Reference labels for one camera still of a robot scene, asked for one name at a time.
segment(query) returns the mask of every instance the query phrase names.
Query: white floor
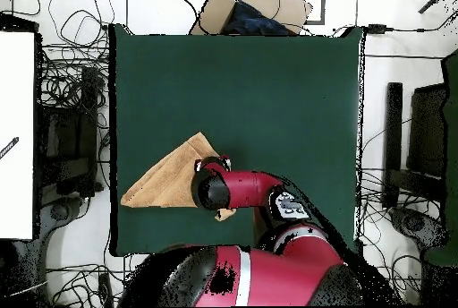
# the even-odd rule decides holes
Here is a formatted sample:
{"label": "white floor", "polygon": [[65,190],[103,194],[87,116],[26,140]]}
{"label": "white floor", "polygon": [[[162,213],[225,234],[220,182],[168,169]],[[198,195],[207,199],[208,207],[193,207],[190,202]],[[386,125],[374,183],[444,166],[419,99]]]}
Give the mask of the white floor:
{"label": "white floor", "polygon": [[[94,0],[39,0],[39,13],[34,16],[23,16],[40,24],[44,44],[62,43],[55,32],[55,26],[50,17],[49,9],[60,29],[65,20],[74,12],[86,9],[97,15]],[[186,34],[194,21],[191,8],[182,0],[97,0],[98,9],[103,21],[127,23],[134,34]],[[200,10],[205,0],[190,0],[197,10]],[[310,18],[319,19],[320,0],[307,0],[315,6]],[[370,23],[383,23],[397,29],[431,29],[439,26],[453,8],[456,9],[456,0],[443,0],[432,6],[424,14],[418,10],[428,0],[326,0],[326,25],[310,26],[309,30],[317,34],[332,34],[333,29],[344,25],[367,26]],[[0,10],[11,8],[11,0],[0,0]],[[34,14],[38,11],[37,0],[14,0],[14,11]],[[65,27],[66,36],[75,35],[84,14],[74,17]],[[420,86],[439,83],[443,80],[440,69],[440,58],[455,51],[458,46],[458,22],[445,26],[439,31],[416,32],[389,32],[382,36],[369,36],[366,42],[365,68],[365,98],[364,98],[364,125],[363,142],[379,133],[384,128],[386,85],[390,81],[403,83],[403,118],[410,117],[410,99],[414,89]],[[97,25],[89,20],[81,28],[79,41],[86,43],[94,39],[97,34]],[[403,125],[403,164],[405,165],[408,144],[409,124]],[[382,167],[383,134],[372,141],[366,148],[362,166],[366,168]],[[109,158],[106,150],[102,159]],[[103,165],[106,174],[107,165]],[[369,171],[379,177],[380,172]],[[104,183],[102,175],[98,174],[100,183]],[[371,175],[365,179],[375,180]],[[364,185],[371,189],[377,186],[364,181]],[[432,215],[436,211],[429,209]],[[55,271],[49,274],[49,291],[51,294],[59,291],[65,282],[71,280],[78,270],[91,270],[97,264],[104,263],[104,249],[109,232],[110,201],[109,191],[106,188],[92,200],[88,214],[69,226],[55,232],[49,244],[47,253],[47,267],[61,269],[74,267],[72,271]],[[376,244],[386,258],[387,265],[399,255],[410,253],[418,255],[412,241],[397,234],[389,222],[380,219],[377,224],[367,221],[365,224],[366,236]],[[380,266],[382,257],[374,245],[365,248],[367,260]],[[131,269],[145,258],[145,255],[134,255],[131,258]],[[124,258],[113,258],[106,254],[106,265],[118,278],[123,278],[123,272],[129,270],[129,261]],[[403,277],[417,277],[418,266],[415,261],[403,260],[396,265],[396,270]],[[122,291],[122,282],[113,279],[114,293]],[[97,277],[90,282],[97,289]],[[60,299],[63,303],[76,300],[72,292],[67,292]]]}

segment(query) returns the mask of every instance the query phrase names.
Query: black wire bundle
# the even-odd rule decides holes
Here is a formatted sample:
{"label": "black wire bundle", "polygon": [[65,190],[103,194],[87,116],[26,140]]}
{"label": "black wire bundle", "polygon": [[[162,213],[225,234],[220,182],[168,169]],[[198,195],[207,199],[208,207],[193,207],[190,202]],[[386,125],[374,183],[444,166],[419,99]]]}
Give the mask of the black wire bundle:
{"label": "black wire bundle", "polygon": [[[35,16],[41,12],[41,3],[38,1],[38,11],[36,13],[23,13],[16,12],[17,14]],[[102,176],[109,187],[109,184],[106,180],[104,169],[102,168],[102,161],[100,160],[102,150],[109,146],[109,126],[104,115],[98,112],[97,115],[92,115],[91,110],[94,108],[102,109],[108,107],[107,104],[107,91],[105,86],[108,81],[108,36],[106,25],[108,23],[113,23],[115,20],[115,11],[113,9],[111,0],[108,0],[111,11],[113,14],[113,19],[111,22],[103,22],[100,10],[98,8],[98,0],[93,0],[95,8],[97,10],[96,15],[90,13],[86,10],[79,10],[72,13],[61,26],[60,29],[57,28],[55,23],[55,18],[52,14],[51,8],[54,0],[49,1],[48,12],[55,26],[55,33],[57,37],[63,41],[63,43],[49,44],[42,46],[42,87],[41,95],[38,102],[43,107],[58,107],[70,109],[73,112],[78,114],[86,115],[89,117],[89,120],[93,120],[94,124],[97,125],[98,132],[100,135],[100,146],[98,149],[98,163],[100,164]],[[81,19],[77,32],[73,38],[67,37],[64,33],[66,28],[78,15],[84,15]],[[98,32],[96,37],[89,43],[79,43],[78,36],[81,33],[83,24],[86,21],[94,21],[98,26]],[[91,87],[94,87],[97,93],[95,105],[88,105],[87,100],[84,99],[84,96],[81,95],[82,88],[82,73],[85,69],[92,68],[97,72],[98,81],[96,84],[90,84]],[[85,212],[78,218],[83,218],[89,211],[90,199],[87,204]],[[94,276],[100,271],[108,272],[111,277],[116,278],[123,282],[122,279],[119,279],[109,268],[106,266],[106,249],[108,246],[106,243],[106,248],[104,250],[104,264],[88,264],[82,266],[66,267],[61,269],[49,269],[47,273],[56,272],[56,271],[66,271],[66,270],[75,270],[77,268],[83,268],[87,266],[94,267],[91,270],[80,270],[76,275],[67,282],[64,287],[52,297],[53,306],[61,306],[59,301],[62,298],[62,295],[65,292],[73,292],[77,298],[76,302],[67,304],[66,307],[79,306],[83,308],[88,306],[90,308],[95,308],[92,298],[94,296],[99,297],[100,303],[103,305],[106,300],[101,300],[101,292],[99,290],[92,290],[89,286],[88,276]],[[81,296],[78,291],[82,291],[84,296]],[[117,295],[113,296],[113,301],[117,301],[119,297]]]}
{"label": "black wire bundle", "polygon": [[[409,118],[403,121],[403,124],[408,123],[410,121],[411,119]],[[365,143],[362,152],[364,153],[364,150],[367,148],[368,144],[372,142],[374,139],[376,139],[377,137],[379,137],[384,131],[385,129],[382,130],[380,133],[376,134],[375,136],[373,136],[371,139],[369,139]],[[414,290],[416,293],[420,293],[420,278],[415,278],[412,276],[403,278],[399,274],[399,272],[396,271],[395,269],[396,264],[401,260],[411,259],[411,260],[414,260],[422,264],[420,259],[410,254],[401,255],[395,258],[393,260],[391,267],[389,267],[386,263],[385,255],[382,253],[382,251],[377,246],[377,244],[382,239],[382,232],[378,228],[377,222],[384,219],[391,223],[391,220],[388,216],[388,209],[380,209],[380,208],[377,208],[377,206],[374,206],[374,203],[381,204],[381,196],[383,194],[381,191],[381,188],[375,189],[375,187],[376,186],[383,187],[384,183],[380,179],[380,177],[375,176],[374,174],[371,174],[371,172],[384,171],[384,169],[383,168],[361,168],[360,170],[363,174],[362,181],[365,182],[365,185],[361,187],[362,190],[364,190],[364,192],[361,194],[360,203],[359,203],[359,205],[361,205],[361,208],[362,208],[362,213],[360,214],[360,227],[362,227],[362,232],[358,232],[358,238],[359,239],[364,238],[366,241],[369,242],[368,244],[363,244],[364,246],[366,247],[373,246],[374,248],[377,249],[378,253],[381,256],[382,262],[383,262],[383,266],[378,266],[377,268],[386,270],[387,278],[389,279],[390,283],[392,284],[393,289],[396,291],[398,295],[405,296],[405,293],[408,290],[408,288]],[[405,197],[404,201],[398,201],[397,204],[400,207],[407,208],[408,206],[414,206],[414,205],[426,203],[427,209],[425,213],[429,212],[429,204],[433,204],[434,206],[436,206],[437,211],[439,211],[439,205],[435,201],[421,198],[411,192],[400,191],[399,195]],[[365,225],[368,223],[373,224],[373,226],[378,231],[379,238],[377,239],[375,243],[365,235]]]}
{"label": "black wire bundle", "polygon": [[[48,269],[47,273],[49,274],[49,273],[57,272],[57,271],[61,272],[61,271],[66,271],[66,270],[75,270],[78,268],[84,268],[84,267],[89,267],[89,266],[91,267],[93,266],[94,269],[79,270],[71,280],[69,280],[68,282],[64,284],[61,290],[59,290],[57,293],[53,295],[52,300],[51,300],[51,305],[53,307],[73,307],[75,305],[78,305],[80,308],[87,308],[85,305],[87,304],[89,308],[98,308],[94,305],[92,301],[93,296],[98,297],[98,300],[101,305],[105,304],[107,300],[107,296],[102,297],[101,295],[102,293],[100,292],[100,290],[93,290],[91,286],[89,285],[88,277],[99,275],[101,272],[107,272],[110,274],[110,276],[120,280],[119,278],[115,276],[115,274],[107,266],[97,265],[97,264],[86,264],[86,265],[81,265],[81,266],[67,266],[61,269]],[[76,284],[79,281],[83,281],[84,285]],[[78,290],[81,290],[84,293],[85,298],[81,297],[81,295],[78,293]],[[59,301],[61,300],[61,297],[66,292],[72,292],[73,295],[76,296],[76,299],[78,300],[75,302],[70,302],[68,304],[59,303]],[[117,303],[120,299],[120,296],[118,295],[120,295],[121,293],[122,292],[113,295],[112,302]]]}

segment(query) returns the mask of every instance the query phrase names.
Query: cloth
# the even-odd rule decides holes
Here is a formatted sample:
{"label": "cloth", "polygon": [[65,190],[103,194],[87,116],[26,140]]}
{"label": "cloth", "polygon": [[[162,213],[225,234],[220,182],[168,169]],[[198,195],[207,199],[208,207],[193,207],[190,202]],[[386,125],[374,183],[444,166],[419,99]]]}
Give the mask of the cloth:
{"label": "cloth", "polygon": [[[163,157],[146,172],[121,199],[126,207],[197,208],[191,195],[191,180],[196,159],[215,156],[207,138],[199,132]],[[235,210],[220,210],[215,218],[223,221]]]}
{"label": "cloth", "polygon": [[280,22],[264,17],[251,5],[238,1],[231,20],[225,25],[224,34],[289,36],[292,33]]}

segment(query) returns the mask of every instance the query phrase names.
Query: power adapter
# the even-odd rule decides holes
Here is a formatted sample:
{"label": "power adapter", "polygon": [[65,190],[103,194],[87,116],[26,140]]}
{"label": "power adapter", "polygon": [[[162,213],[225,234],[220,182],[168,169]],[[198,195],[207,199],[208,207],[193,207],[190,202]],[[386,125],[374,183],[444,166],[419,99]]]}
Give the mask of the power adapter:
{"label": "power adapter", "polygon": [[424,33],[425,31],[432,31],[432,30],[427,30],[427,29],[415,29],[415,30],[398,30],[398,29],[393,29],[393,28],[388,28],[386,25],[382,25],[380,23],[371,23],[368,26],[368,34],[385,34],[387,31],[411,31],[411,32],[417,32],[417,33]]}
{"label": "power adapter", "polygon": [[393,31],[393,28],[387,28],[380,23],[371,23],[368,26],[368,34],[385,34],[387,31]]}

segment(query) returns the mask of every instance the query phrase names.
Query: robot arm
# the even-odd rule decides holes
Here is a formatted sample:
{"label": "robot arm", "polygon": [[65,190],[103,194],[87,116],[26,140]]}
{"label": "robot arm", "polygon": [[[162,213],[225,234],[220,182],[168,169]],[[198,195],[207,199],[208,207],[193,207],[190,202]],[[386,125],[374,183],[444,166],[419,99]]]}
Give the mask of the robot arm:
{"label": "robot arm", "polygon": [[277,176],[257,171],[231,171],[228,157],[196,161],[192,198],[207,210],[259,208],[277,221],[310,219],[303,203]]}

